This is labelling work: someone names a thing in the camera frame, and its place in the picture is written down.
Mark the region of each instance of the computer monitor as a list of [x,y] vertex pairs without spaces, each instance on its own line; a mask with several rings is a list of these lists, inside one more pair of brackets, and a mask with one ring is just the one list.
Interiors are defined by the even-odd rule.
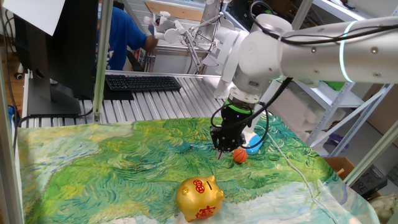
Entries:
[[[92,99],[97,15],[98,0],[66,0],[53,36],[15,16],[17,54],[33,75],[29,115],[80,114],[74,95]],[[51,85],[50,78],[58,84]]]

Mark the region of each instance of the monitor stand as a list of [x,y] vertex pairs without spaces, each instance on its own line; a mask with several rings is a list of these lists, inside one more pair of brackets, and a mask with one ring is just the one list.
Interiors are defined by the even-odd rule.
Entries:
[[[49,97],[43,97],[40,91],[49,88]],[[35,85],[32,78],[29,79],[29,97],[27,102],[28,115],[78,115],[80,114],[79,100],[73,97],[71,89],[61,84],[48,86]]]
[[29,79],[28,87],[28,115],[80,114],[79,100],[73,97],[71,89],[60,83],[50,84],[47,34],[35,26],[27,26],[26,31],[29,36],[29,55],[32,64],[32,78]]

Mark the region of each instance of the blue shirt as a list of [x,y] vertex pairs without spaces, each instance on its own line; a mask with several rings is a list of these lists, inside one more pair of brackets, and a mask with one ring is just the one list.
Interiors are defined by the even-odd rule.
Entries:
[[127,13],[113,7],[106,69],[123,70],[127,46],[137,50],[144,46],[146,39],[147,36],[138,29]]

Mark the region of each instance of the person's arm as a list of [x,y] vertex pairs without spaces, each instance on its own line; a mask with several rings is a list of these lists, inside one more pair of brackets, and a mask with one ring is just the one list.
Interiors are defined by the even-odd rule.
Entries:
[[148,52],[151,52],[151,51],[155,50],[155,47],[157,46],[158,42],[159,42],[158,39],[155,39],[153,36],[149,35],[149,36],[147,36],[147,39],[145,40],[145,44],[142,48]]
[[153,38],[153,36],[146,36],[134,23],[130,16],[126,13],[123,14],[126,19],[126,30],[127,30],[127,44],[132,50],[143,48],[146,51],[153,51],[159,40]]

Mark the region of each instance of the white paper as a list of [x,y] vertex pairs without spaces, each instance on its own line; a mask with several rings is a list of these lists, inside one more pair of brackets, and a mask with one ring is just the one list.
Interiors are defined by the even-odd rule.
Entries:
[[3,6],[19,17],[53,35],[65,0],[4,0]]

